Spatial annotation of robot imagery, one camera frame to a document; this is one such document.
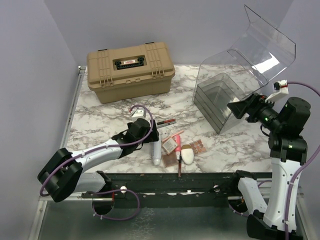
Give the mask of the white spray bottle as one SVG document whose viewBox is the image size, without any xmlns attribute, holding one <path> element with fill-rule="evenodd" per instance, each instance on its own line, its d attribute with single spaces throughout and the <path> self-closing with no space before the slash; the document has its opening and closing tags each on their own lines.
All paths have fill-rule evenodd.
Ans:
<svg viewBox="0 0 320 240">
<path fill-rule="evenodd" d="M 159 139 L 153 143 L 152 160 L 155 166 L 158 166 L 162 160 L 162 142 Z"/>
</svg>

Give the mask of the clear acrylic makeup organizer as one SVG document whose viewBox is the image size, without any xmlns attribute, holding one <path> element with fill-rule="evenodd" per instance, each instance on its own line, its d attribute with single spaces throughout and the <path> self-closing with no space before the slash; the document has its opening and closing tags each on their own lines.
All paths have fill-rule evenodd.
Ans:
<svg viewBox="0 0 320 240">
<path fill-rule="evenodd" d="M 200 65 L 192 101 L 217 135 L 238 125 L 228 103 L 259 92 L 296 59 L 296 43 L 247 5 L 246 32 Z"/>
</svg>

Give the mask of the tan plastic toolbox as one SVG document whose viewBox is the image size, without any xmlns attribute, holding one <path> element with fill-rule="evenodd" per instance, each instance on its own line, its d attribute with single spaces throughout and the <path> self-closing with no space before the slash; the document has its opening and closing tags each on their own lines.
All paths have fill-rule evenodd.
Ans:
<svg viewBox="0 0 320 240">
<path fill-rule="evenodd" d="M 86 62 L 87 85 L 102 104 L 167 93 L 176 73 L 164 42 L 90 52 Z"/>
</svg>

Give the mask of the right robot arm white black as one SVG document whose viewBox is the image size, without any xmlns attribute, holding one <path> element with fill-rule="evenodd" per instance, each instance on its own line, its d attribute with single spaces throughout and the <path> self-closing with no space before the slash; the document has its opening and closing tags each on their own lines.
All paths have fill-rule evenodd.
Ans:
<svg viewBox="0 0 320 240">
<path fill-rule="evenodd" d="M 290 97 L 282 110 L 276 112 L 274 103 L 264 95 L 253 93 L 246 99 L 230 102 L 227 107 L 237 119 L 247 114 L 249 123 L 260 122 L 269 130 L 268 147 L 272 158 L 272 180 L 268 202 L 251 173 L 237 171 L 238 178 L 229 189 L 244 198 L 248 217 L 249 237 L 258 240 L 301 240 L 296 232 L 296 199 L 300 174 L 307 162 L 308 145 L 300 135 L 310 117 L 311 105 Z"/>
</svg>

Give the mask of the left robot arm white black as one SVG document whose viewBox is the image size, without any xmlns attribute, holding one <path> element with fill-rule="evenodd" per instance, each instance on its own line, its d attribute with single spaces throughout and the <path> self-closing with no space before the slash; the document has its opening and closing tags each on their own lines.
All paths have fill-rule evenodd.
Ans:
<svg viewBox="0 0 320 240">
<path fill-rule="evenodd" d="M 37 175 L 42 184 L 40 195 L 51 196 L 59 203 L 72 193 L 79 192 L 82 173 L 104 162 L 121 159 L 146 143 L 157 142 L 159 133 L 155 120 L 139 118 L 127 124 L 128 129 L 108 141 L 85 150 L 57 150 Z"/>
</svg>

